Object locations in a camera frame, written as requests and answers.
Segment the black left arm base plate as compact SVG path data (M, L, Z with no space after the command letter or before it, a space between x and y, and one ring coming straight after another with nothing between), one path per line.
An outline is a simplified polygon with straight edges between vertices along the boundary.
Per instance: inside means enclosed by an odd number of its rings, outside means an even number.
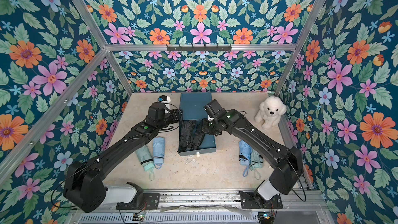
M116 209L121 211L127 210L154 210L158 208L160 202L160 194L158 193L139 193L129 203L117 203Z

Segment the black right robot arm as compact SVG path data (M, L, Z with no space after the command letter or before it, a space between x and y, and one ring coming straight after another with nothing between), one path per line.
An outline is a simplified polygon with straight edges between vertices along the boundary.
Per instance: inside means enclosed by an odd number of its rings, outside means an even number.
M204 133L219 136L228 132L257 151L274 169L254 195L264 201L278 194L288 195L304 173L301 151L274 141L252 125L242 113L235 109L225 110L217 100L206 104L204 110L208 115L204 119Z

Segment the black umbrella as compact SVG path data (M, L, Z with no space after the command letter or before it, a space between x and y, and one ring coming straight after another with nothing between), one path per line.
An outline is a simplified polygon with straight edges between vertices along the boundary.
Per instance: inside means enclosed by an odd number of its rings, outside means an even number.
M202 145L205 135L206 134L203 132L203 120L201 120L194 129L193 139L191 143L192 150L197 150Z
M192 147L195 120L184 120L179 131L179 152L186 151Z

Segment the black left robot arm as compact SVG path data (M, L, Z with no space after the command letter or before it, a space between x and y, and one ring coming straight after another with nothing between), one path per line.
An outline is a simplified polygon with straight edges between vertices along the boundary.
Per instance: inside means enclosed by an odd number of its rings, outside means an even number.
M182 121L180 109L168 109L155 102L146 118L110 148L87 162L73 162L66 174L63 197L89 213L101 205L117 203L142 204L140 188L134 184L110 186L103 183L108 174L130 154L147 145L161 130Z

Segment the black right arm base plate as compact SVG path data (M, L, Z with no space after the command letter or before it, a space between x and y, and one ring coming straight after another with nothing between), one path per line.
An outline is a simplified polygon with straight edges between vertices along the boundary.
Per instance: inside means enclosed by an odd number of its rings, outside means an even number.
M242 209L282 209L283 203L280 195L273 196L270 200L263 199L254 192L239 191Z

